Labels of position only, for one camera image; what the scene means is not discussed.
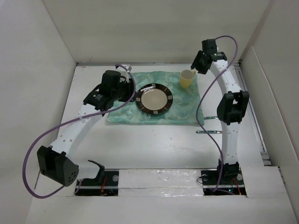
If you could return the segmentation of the yellow ceramic mug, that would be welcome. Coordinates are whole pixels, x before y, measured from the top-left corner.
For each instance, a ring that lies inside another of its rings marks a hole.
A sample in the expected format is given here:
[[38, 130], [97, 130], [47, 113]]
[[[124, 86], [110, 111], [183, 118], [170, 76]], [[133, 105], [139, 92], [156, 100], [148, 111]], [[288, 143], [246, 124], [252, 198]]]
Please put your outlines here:
[[183, 70], [179, 77], [180, 86], [184, 89], [188, 88], [191, 85], [195, 74], [196, 70]]

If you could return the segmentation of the dark rimmed beige plate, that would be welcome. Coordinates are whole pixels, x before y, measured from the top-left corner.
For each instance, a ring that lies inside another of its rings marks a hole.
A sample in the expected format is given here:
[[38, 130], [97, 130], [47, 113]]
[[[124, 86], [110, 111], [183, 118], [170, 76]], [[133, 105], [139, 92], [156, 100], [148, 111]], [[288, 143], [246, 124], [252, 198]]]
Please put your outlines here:
[[173, 94], [166, 86], [151, 83], [138, 90], [135, 102], [141, 112], [159, 116], [169, 111], [173, 103]]

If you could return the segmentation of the green patterned cloth napkin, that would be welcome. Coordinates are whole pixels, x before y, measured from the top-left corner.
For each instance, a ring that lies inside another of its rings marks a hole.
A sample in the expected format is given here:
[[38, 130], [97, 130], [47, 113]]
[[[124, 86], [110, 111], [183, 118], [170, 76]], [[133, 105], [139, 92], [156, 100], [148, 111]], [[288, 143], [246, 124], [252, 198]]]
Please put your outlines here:
[[162, 84], [169, 88], [173, 95], [173, 103], [170, 109], [159, 116], [155, 116], [142, 112], [137, 107], [136, 102], [131, 102], [123, 108], [109, 113], [106, 122], [132, 125], [197, 125], [195, 116], [197, 115], [200, 123], [204, 124], [202, 110], [199, 109], [196, 113], [200, 102], [196, 79], [193, 79], [191, 85], [184, 89], [179, 84], [179, 72], [136, 72], [132, 75], [137, 90], [151, 83]]

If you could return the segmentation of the green handled fork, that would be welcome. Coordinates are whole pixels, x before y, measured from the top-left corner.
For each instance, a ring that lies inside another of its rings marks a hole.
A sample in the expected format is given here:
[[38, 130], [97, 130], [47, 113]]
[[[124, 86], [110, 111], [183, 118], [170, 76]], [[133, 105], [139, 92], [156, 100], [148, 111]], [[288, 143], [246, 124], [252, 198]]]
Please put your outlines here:
[[204, 130], [197, 130], [196, 133], [209, 133], [209, 134], [222, 134], [222, 131], [204, 131]]

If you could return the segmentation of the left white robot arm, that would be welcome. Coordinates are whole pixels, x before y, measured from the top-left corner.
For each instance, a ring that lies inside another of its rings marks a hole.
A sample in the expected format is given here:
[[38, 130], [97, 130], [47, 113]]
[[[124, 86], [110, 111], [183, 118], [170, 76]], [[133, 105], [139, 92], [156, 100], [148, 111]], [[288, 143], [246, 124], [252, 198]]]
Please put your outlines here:
[[78, 163], [74, 155], [91, 128], [113, 107], [114, 102], [132, 102], [133, 94], [134, 81], [127, 70], [106, 70], [101, 83], [83, 100], [75, 121], [48, 147], [38, 149], [41, 174], [65, 187], [83, 179], [94, 185], [101, 184], [104, 181], [104, 166], [92, 160]]

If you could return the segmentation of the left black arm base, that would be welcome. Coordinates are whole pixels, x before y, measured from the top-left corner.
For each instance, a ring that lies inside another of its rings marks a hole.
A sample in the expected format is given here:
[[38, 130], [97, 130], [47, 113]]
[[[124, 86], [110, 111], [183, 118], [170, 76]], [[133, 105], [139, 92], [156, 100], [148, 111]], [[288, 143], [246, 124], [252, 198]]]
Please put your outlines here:
[[98, 181], [84, 179], [77, 181], [74, 194], [76, 196], [118, 196], [119, 170], [105, 170], [104, 177]]

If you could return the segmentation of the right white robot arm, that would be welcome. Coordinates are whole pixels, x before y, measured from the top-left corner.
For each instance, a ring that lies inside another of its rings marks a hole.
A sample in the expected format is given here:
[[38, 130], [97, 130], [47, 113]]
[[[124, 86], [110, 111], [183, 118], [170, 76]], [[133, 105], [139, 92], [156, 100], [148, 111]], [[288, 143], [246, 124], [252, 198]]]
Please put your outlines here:
[[216, 172], [217, 181], [222, 184], [228, 183], [239, 173], [238, 131], [249, 102], [249, 93], [240, 88], [229, 67], [226, 55], [217, 50], [215, 39], [202, 41], [202, 50], [191, 65], [191, 69], [199, 74], [211, 71], [222, 92], [222, 99], [217, 107], [217, 117], [222, 127], [222, 155]]

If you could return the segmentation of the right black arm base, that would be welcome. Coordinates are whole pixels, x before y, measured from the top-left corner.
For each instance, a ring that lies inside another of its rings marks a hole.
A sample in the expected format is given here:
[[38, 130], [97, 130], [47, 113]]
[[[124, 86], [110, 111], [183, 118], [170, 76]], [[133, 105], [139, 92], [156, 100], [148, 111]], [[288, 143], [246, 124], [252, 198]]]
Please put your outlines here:
[[204, 196], [245, 196], [247, 193], [239, 163], [224, 164], [222, 173], [220, 168], [221, 163], [216, 169], [200, 171], [197, 182], [202, 185]]

